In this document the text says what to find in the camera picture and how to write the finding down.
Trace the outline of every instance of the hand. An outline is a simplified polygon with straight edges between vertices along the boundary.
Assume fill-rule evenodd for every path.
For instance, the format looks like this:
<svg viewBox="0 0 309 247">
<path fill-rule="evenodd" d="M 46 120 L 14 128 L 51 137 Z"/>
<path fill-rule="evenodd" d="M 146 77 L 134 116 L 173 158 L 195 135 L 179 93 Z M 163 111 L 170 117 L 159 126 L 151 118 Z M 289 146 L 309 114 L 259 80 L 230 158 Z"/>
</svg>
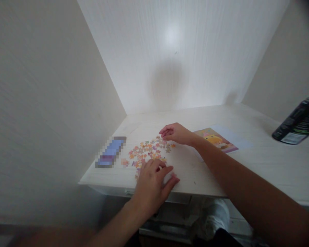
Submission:
<svg viewBox="0 0 309 247">
<path fill-rule="evenodd" d="M 157 212 L 180 181 L 177 177 L 171 177 L 163 187 L 164 177 L 172 170 L 172 166 L 167 167 L 161 160 L 149 160 L 142 164 L 135 193 L 129 202 L 139 209 L 139 215 L 145 221 Z"/>
<path fill-rule="evenodd" d="M 159 134 L 161 134 L 161 137 L 165 141 L 174 141 L 179 144 L 184 144 L 184 145 L 189 145 L 189 146 L 191 146 L 192 141 L 198 137 L 198 135 L 186 129 L 179 123 L 173 123 L 170 125 L 166 125 L 164 128 L 162 128 Z"/>
</svg>

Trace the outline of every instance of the white shelf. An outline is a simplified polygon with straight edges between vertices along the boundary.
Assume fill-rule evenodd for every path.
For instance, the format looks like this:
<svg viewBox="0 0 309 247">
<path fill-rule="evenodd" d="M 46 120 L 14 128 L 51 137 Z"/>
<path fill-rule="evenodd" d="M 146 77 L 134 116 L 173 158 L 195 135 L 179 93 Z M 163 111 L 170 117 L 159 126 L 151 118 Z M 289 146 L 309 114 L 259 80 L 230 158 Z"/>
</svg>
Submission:
<svg viewBox="0 0 309 247">
<path fill-rule="evenodd" d="M 243 104 L 128 115 L 113 135 L 127 137 L 116 165 L 113 168 L 95 168 L 94 161 L 79 183 L 133 191 L 136 169 L 123 168 L 121 158 L 128 159 L 129 149 L 155 138 L 163 126 L 173 122 L 179 122 L 192 131 L 220 124 L 252 142 L 252 148 L 229 155 L 298 203 L 309 205 L 309 138 L 299 145 L 275 141 L 271 133 L 280 123 Z M 168 165 L 174 166 L 181 179 L 174 192 L 226 196 L 207 166 L 192 151 L 177 145 L 172 150 L 174 152 L 175 158 L 168 159 Z"/>
</svg>

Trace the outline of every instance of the white sneaker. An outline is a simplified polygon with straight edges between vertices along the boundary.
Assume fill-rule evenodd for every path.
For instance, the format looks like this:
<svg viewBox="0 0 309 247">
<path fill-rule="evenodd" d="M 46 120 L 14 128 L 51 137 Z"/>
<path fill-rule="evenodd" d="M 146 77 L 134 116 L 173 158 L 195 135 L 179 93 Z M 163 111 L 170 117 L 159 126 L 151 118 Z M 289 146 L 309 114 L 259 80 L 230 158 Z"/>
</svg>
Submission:
<svg viewBox="0 0 309 247">
<path fill-rule="evenodd" d="M 199 219 L 192 226 L 192 232 L 194 236 L 209 241 L 218 229 L 223 228 L 228 231 L 229 223 L 229 209 L 224 200 L 207 198 Z"/>
</svg>

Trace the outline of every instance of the spray can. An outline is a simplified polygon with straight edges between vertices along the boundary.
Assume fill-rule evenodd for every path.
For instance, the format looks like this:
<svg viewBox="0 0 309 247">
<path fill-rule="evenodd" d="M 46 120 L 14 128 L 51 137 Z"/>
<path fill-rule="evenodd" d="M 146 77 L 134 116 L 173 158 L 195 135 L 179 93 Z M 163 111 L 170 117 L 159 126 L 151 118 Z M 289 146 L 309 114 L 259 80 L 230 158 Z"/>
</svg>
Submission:
<svg viewBox="0 0 309 247">
<path fill-rule="evenodd" d="M 302 101 L 271 136 L 292 145 L 306 139 L 309 136 L 309 98 Z"/>
</svg>

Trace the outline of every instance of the white wall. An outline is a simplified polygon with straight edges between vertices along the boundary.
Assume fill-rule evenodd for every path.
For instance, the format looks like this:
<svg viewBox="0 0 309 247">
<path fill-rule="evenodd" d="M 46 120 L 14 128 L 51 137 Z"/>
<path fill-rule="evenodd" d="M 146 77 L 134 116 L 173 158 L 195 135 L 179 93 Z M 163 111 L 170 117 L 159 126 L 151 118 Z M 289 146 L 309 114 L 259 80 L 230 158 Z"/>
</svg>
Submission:
<svg viewBox="0 0 309 247">
<path fill-rule="evenodd" d="M 78 0 L 127 114 L 240 102 L 288 0 Z"/>
<path fill-rule="evenodd" d="M 125 116 L 77 1 L 0 1 L 0 222 L 96 224 L 77 182 Z"/>
<path fill-rule="evenodd" d="M 309 9 L 292 1 L 243 103 L 283 121 L 309 97 Z"/>
</svg>

